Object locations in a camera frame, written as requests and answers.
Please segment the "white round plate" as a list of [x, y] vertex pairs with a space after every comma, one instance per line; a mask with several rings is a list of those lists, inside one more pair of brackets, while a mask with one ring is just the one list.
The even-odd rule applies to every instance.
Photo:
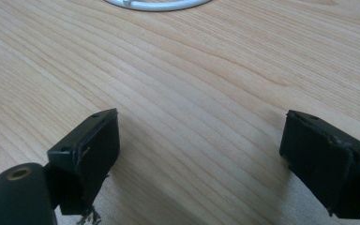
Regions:
[[211, 0], [172, 0], [169, 2], [143, 2], [139, 0], [105, 0], [120, 8], [132, 10], [164, 12], [194, 8], [210, 2]]

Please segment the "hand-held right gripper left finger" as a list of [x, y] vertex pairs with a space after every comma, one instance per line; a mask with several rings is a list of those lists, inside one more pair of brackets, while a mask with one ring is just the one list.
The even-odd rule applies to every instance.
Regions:
[[52, 205], [64, 215], [85, 215], [120, 153], [118, 111], [97, 112], [48, 152]]

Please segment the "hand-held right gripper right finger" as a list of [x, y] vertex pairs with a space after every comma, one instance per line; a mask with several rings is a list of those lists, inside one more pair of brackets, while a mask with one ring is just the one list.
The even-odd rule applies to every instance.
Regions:
[[330, 215], [360, 218], [360, 141], [321, 118], [288, 111], [279, 154]]

